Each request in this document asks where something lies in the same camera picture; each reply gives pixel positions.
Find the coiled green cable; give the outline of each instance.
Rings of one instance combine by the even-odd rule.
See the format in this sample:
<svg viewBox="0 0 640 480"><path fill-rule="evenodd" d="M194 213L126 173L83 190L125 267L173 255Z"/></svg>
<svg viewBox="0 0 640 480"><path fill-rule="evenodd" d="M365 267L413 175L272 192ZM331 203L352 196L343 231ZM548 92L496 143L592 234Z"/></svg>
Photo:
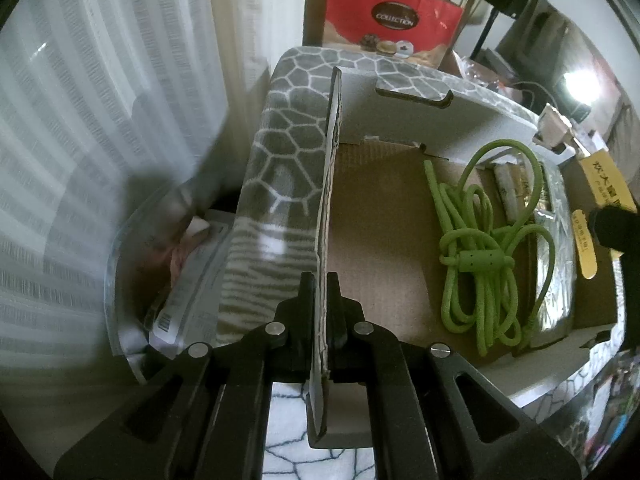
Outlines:
<svg viewBox="0 0 640 480"><path fill-rule="evenodd" d="M480 158L490 150L515 148L525 155L533 168L533 190L522 215L512 226L494 229L494 212L484 190L473 184L465 189L466 180ZM533 152L517 140L494 140L484 145L466 165L456 187L438 184L433 164L424 161L431 195L444 235L440 239L440 262L447 266L442 295L442 322L447 330L463 333L476 326L478 353L485 356L496 340L507 346L524 348L536 327L538 311L551 283L556 261L556 248L549 231L528 224L542 192L542 167ZM474 197L479 198L479 206ZM524 329L516 318L518 288L513 275L511 256L528 234L541 235L549 244L549 266L545 283L533 305ZM476 306L466 314L458 301L458 273L471 272L476 284ZM513 328L511 335L507 332Z"/></svg>

